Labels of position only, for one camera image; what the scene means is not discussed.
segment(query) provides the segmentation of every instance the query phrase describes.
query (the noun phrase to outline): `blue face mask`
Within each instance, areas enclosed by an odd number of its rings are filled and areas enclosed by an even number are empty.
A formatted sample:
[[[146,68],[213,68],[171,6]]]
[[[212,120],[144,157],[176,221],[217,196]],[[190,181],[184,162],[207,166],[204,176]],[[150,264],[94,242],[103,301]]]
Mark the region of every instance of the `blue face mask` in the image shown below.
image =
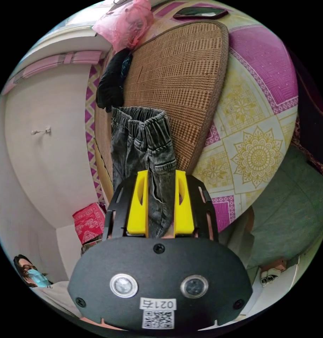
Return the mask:
[[[51,283],[48,281],[48,279],[41,274],[39,271],[35,269],[30,269],[27,272],[29,274],[29,277],[37,284],[39,288],[46,288],[48,285],[51,285]]]

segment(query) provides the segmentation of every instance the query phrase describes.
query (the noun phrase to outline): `white label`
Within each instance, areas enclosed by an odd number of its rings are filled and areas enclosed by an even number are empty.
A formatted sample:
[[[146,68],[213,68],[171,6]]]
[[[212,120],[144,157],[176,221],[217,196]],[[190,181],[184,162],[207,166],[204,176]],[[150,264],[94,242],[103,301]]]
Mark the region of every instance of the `white label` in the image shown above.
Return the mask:
[[[170,330],[174,328],[174,311],[143,311],[142,328],[151,330]]]
[[[140,310],[149,311],[174,311],[176,310],[176,299],[140,298]]]

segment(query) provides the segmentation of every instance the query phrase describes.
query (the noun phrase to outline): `yellow plastic bracket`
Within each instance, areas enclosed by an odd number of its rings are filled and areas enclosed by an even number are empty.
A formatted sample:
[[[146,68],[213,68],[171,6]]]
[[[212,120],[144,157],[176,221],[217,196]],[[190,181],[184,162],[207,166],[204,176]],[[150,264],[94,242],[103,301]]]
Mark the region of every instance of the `yellow plastic bracket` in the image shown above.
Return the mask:
[[[194,232],[194,221],[188,191],[186,172],[175,171],[175,205],[174,205],[174,236],[191,235]]]
[[[138,172],[131,201],[127,232],[148,238],[148,170]]]

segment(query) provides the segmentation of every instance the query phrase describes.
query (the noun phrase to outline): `round sensor lens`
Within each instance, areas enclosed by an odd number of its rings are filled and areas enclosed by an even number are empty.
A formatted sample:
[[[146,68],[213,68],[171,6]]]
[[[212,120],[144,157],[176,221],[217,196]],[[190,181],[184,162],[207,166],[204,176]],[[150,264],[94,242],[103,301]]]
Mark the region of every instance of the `round sensor lens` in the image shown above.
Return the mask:
[[[138,292],[138,284],[136,280],[126,274],[118,274],[110,280],[111,291],[118,297],[130,298]]]
[[[185,290],[188,294],[192,296],[197,296],[203,292],[205,284],[202,280],[198,278],[190,279],[185,284]]]
[[[180,289],[187,298],[200,298],[207,292],[208,282],[205,277],[192,275],[182,281]]]
[[[132,290],[132,283],[127,278],[121,277],[116,280],[114,287],[119,293],[127,294]]]

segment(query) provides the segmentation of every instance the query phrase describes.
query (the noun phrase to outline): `number label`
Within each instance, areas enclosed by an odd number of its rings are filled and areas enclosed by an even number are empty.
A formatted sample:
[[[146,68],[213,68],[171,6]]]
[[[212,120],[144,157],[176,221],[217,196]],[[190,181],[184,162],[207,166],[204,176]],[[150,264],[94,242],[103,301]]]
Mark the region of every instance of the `number label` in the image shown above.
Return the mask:
[[[140,298],[140,310],[165,310],[174,311],[176,310],[176,299],[155,299],[155,298]]]

